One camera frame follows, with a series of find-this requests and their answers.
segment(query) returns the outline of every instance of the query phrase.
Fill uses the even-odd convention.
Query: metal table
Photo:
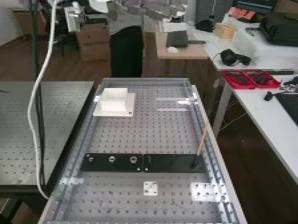
[[[99,96],[107,87],[136,93],[135,116],[94,117],[96,102],[91,106],[40,224],[245,224],[203,102],[188,79],[107,79]],[[82,172],[87,153],[195,154],[205,124],[205,172]],[[159,183],[157,196],[145,195],[145,181]]]
[[[32,86],[32,82],[0,82],[0,196],[6,198],[38,193],[35,150],[27,121]],[[43,83],[48,185],[55,184],[55,170],[92,87],[94,82]]]

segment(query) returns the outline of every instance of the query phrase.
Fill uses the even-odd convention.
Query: screw
[[[112,164],[114,164],[114,163],[115,163],[115,161],[116,161],[115,156],[111,156],[111,157],[110,157],[110,163],[112,163]]]
[[[135,165],[137,163],[137,157],[132,156],[129,161],[131,161],[131,164]]]

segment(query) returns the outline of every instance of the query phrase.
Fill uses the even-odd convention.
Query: cardboard box
[[[110,31],[106,24],[87,24],[78,32],[83,61],[110,59]]]
[[[217,23],[215,33],[221,39],[232,40],[236,30],[237,28],[233,25],[224,25],[221,23]]]

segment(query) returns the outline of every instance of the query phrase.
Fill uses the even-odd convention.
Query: red object
[[[227,70],[221,72],[223,77],[233,89],[255,89],[256,83],[243,71]]]
[[[277,89],[281,85],[263,70],[225,70],[221,74],[233,89]]]
[[[249,13],[244,16],[244,18],[248,19],[248,20],[252,20],[255,15],[256,15],[256,12],[255,11],[249,11]]]
[[[229,15],[232,17],[237,17],[240,13],[241,13],[241,9],[240,8],[233,8]]]
[[[240,18],[245,17],[247,12],[248,12],[248,10],[243,9],[236,18],[240,19]]]
[[[260,89],[277,89],[281,83],[273,78],[273,76],[263,70],[245,70],[245,74],[255,81],[256,87]]]

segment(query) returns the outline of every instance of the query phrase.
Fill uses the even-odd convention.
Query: white cable
[[[54,1],[54,7],[52,7],[52,18],[51,18],[51,33],[50,33],[50,46],[48,46],[48,52],[44,60],[44,64],[40,70],[39,77],[36,79],[32,93],[31,93],[31,100],[30,100],[30,105],[28,105],[28,111],[27,111],[27,116],[28,116],[28,122],[30,122],[30,127],[31,127],[31,132],[32,132],[32,137],[34,137],[34,145],[35,145],[35,162],[36,162],[36,180],[38,180],[38,188],[40,191],[40,194],[46,199],[48,199],[43,189],[42,189],[42,184],[40,184],[40,149],[39,149],[39,142],[38,142],[38,134],[32,122],[32,108],[34,108],[34,102],[36,98],[36,92],[40,86],[40,82],[44,77],[46,69],[50,64],[50,59],[54,51],[54,38],[55,38],[55,24],[56,24],[56,8],[58,8],[58,2],[59,0]]]
[[[237,102],[233,102],[233,103],[231,103],[231,105],[228,106],[228,108],[227,108],[227,111],[236,105],[236,104],[239,104],[239,101]]]
[[[235,123],[237,120],[240,120],[244,116],[247,115],[247,113],[244,113],[240,117],[237,117],[232,122],[229,122],[225,127],[220,130],[220,132],[232,124]]]

